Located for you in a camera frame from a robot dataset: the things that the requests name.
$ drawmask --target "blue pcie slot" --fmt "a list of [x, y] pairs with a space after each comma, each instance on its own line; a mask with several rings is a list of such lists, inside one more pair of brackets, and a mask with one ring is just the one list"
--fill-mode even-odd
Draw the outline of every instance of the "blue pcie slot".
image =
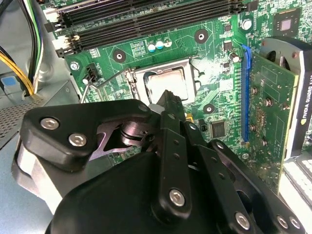
[[250, 70], [252, 66], [252, 51], [248, 46], [242, 45], [244, 59], [242, 62], [242, 137], [245, 142], [249, 141], [249, 92]]

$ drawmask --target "chip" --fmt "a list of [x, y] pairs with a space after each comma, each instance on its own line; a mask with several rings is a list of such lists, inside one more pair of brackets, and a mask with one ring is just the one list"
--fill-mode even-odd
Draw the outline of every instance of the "chip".
[[199, 119], [198, 123], [199, 123], [200, 129], [201, 129], [202, 132], [206, 132], [208, 130], [207, 124], [206, 124], [204, 119], [202, 119], [202, 118]]
[[295, 8], [274, 15], [273, 36], [296, 37], [298, 34], [301, 8]]
[[224, 42], [224, 50], [232, 50], [232, 42]]
[[225, 121], [218, 121], [210, 125], [212, 138], [225, 137]]
[[223, 64], [223, 67], [224, 67], [224, 68], [229, 68], [229, 67], [230, 67], [230, 63], [229, 63], [229, 62], [224, 63], [224, 64]]
[[231, 29], [232, 29], [232, 26], [230, 24], [224, 26], [225, 32], [231, 31]]

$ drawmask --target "bolt head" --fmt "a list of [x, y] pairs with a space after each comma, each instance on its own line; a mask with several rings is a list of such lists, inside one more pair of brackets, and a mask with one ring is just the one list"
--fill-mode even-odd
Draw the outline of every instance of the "bolt head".
[[294, 217], [289, 217], [289, 219], [295, 228], [300, 229], [300, 224]]
[[243, 215], [241, 212], [237, 212], [235, 214], [235, 218], [237, 223], [245, 230], [249, 230], [250, 228], [250, 223], [248, 221], [248, 219], [245, 217], [245, 215]]
[[285, 221], [285, 219], [282, 217], [282, 216], [277, 216], [277, 221], [279, 222], [279, 224], [285, 228], [285, 229], [288, 229], [288, 224], [287, 222]]
[[80, 133], [73, 133], [68, 138], [69, 143], [76, 147], [82, 147], [87, 144], [87, 138]]
[[44, 118], [40, 121], [42, 128], [55, 130], [59, 127], [59, 122], [54, 118]]
[[185, 198], [183, 196], [183, 194], [177, 190], [177, 189], [172, 189], [170, 192], [169, 192], [169, 197], [170, 197], [170, 200], [176, 205], [176, 206], [184, 206], [185, 204]]

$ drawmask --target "green circuit board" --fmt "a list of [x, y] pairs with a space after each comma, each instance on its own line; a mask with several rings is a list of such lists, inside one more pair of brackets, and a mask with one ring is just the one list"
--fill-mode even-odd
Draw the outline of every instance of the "green circuit board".
[[[173, 0], [165, 6], [159, 6], [157, 10], [161, 10], [162, 7], [174, 7], [177, 4], [195, 1]], [[41, 7], [44, 10], [70, 5], [74, 2], [74, 0], [50, 0], [49, 3], [43, 4]], [[149, 14], [150, 12], [152, 9], [145, 9], [140, 14]], [[276, 28], [276, 21], [281, 21], [280, 17], [285, 15], [299, 16], [298, 23], [291, 26], [287, 36], [311, 42], [311, 0], [259, 0], [257, 11], [210, 19], [160, 31], [156, 34], [100, 46], [78, 54], [67, 55], [65, 60], [69, 67], [72, 62], [79, 65], [79, 69], [72, 70], [71, 73], [81, 95], [86, 88], [82, 81], [85, 77], [86, 67], [91, 63], [97, 68], [101, 76], [99, 83], [101, 83], [127, 68], [146, 67], [191, 57], [190, 64], [198, 70], [199, 74], [195, 80], [199, 81], [201, 86], [197, 91], [195, 102], [184, 106], [185, 113], [191, 116], [193, 122], [199, 127], [202, 120], [207, 124], [207, 130], [203, 132], [205, 140], [208, 141], [217, 137], [224, 141], [274, 192], [277, 192], [283, 160], [282, 153], [278, 156], [263, 157], [260, 154], [257, 155], [253, 149], [253, 147], [258, 149], [262, 142], [251, 138], [249, 143], [243, 143], [241, 137], [241, 61], [230, 61], [229, 54], [234, 52], [242, 58], [244, 51], [242, 45], [249, 46], [253, 52], [259, 52], [263, 38], [282, 33]], [[137, 15], [124, 17], [131, 18], [137, 17]], [[110, 23], [111, 20], [116, 21], [118, 19], [109, 18], [106, 22], [94, 21], [66, 30], [71, 30], [71, 32], [84, 31], [88, 28], [96, 28], [103, 23]], [[246, 21], [252, 23], [249, 29], [244, 29]], [[208, 39], [204, 44], [197, 43], [195, 40], [195, 34], [200, 29], [208, 32]], [[56, 38], [64, 35], [66, 30], [55, 32]], [[159, 40], [169, 43], [170, 46], [150, 52], [148, 45]], [[125, 53], [126, 60], [124, 62], [119, 63], [114, 60], [113, 53], [116, 49]], [[90, 88], [86, 102], [130, 98], [134, 97], [128, 80], [125, 75], [120, 75], [104, 88], [99, 90]], [[209, 114], [205, 112], [208, 104], [213, 106], [213, 111]], [[216, 133], [215, 130], [220, 125], [224, 132]], [[111, 155], [112, 165], [123, 161], [138, 151], [139, 149], [132, 149], [122, 155]]]
[[253, 53], [249, 166], [270, 186], [282, 173], [298, 76]]

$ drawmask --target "capacitor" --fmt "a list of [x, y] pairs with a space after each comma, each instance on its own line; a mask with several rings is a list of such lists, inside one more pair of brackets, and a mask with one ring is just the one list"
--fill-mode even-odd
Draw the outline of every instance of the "capacitor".
[[236, 53], [230, 53], [229, 59], [230, 59], [232, 62], [239, 62], [239, 56], [238, 56]]
[[155, 52], [156, 46], [155, 46], [154, 43], [149, 43], [148, 46], [147, 46], [147, 49], [148, 49], [149, 52], [152, 53], [152, 52]]
[[253, 22], [251, 19], [245, 19], [243, 22], [242, 22], [242, 29], [244, 30], [248, 30], [252, 27], [253, 25]]
[[156, 42], [156, 48], [158, 50], [161, 50], [162, 48], [164, 48], [164, 43], [161, 40], [157, 41]]
[[172, 46], [172, 41], [170, 39], [165, 39], [164, 46], [166, 48], [171, 47]]

